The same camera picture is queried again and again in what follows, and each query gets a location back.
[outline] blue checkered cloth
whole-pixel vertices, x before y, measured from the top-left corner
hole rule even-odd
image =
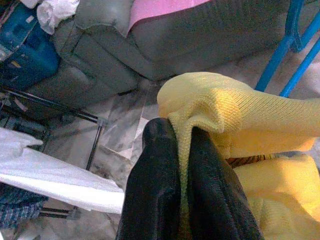
[[[47,200],[46,196],[0,183],[0,229],[37,218]]]

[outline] blue chair leg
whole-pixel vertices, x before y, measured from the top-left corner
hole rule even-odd
[[[308,28],[304,31],[301,36],[302,49],[309,43],[310,39],[315,35],[320,29],[320,11],[316,14]]]
[[[264,92],[268,83],[270,82],[272,76],[275,74],[278,66],[282,62],[283,58],[290,49],[291,44],[293,43],[294,38],[292,36],[285,36],[280,42],[279,46],[273,53],[268,65],[264,69],[263,74],[258,81],[255,90]]]
[[[286,84],[286,86],[280,93],[280,96],[287,98],[290,95],[292,89],[294,89],[296,84],[299,82],[300,78],[305,73],[306,69],[309,67],[312,60],[316,57],[319,51],[320,51],[320,38],[316,41],[316,43],[314,44],[314,46],[312,47],[308,55],[302,61],[300,66],[297,68],[292,78],[289,80],[289,82]]]
[[[263,74],[261,75],[255,89],[258,91],[265,91],[268,83],[272,76],[276,72],[279,64],[289,51],[289,49],[295,53],[300,52],[306,47],[310,39],[320,29],[320,11],[314,17],[311,24],[305,30],[303,35],[300,37],[298,30],[299,16],[301,8],[303,7],[304,0],[291,0],[288,14],[286,16],[285,23],[285,36],[280,42],[279,46],[275,50],[271,57],[268,65],[266,66]],[[280,96],[288,97],[292,89],[300,80],[312,60],[315,58],[317,53],[320,51],[320,41],[318,40],[314,47],[311,49],[307,57],[303,60],[296,73],[292,76],[290,81],[287,83],[285,88],[280,93]]]

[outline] gray leather couch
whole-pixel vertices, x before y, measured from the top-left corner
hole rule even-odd
[[[241,58],[281,39],[290,2],[212,0],[142,20],[126,36],[133,1],[81,0],[54,35],[59,72],[28,91],[83,108],[134,89],[138,75],[157,81]]]

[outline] white plastic sheet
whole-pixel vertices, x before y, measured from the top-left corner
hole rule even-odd
[[[80,0],[44,0],[36,9],[41,28],[48,34],[54,34],[62,20],[76,14]]]
[[[41,143],[0,127],[0,182],[86,210],[121,213],[124,193],[112,180],[26,147]]]

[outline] yellow cloth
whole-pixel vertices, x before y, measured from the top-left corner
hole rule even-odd
[[[157,101],[159,115],[169,118],[178,140],[180,239],[190,238],[186,182],[194,126],[210,133],[225,159],[307,151],[315,137],[320,136],[319,99],[295,100],[255,91],[245,83],[216,73],[174,77],[161,88]]]
[[[266,240],[320,239],[320,177],[307,155],[234,169]]]

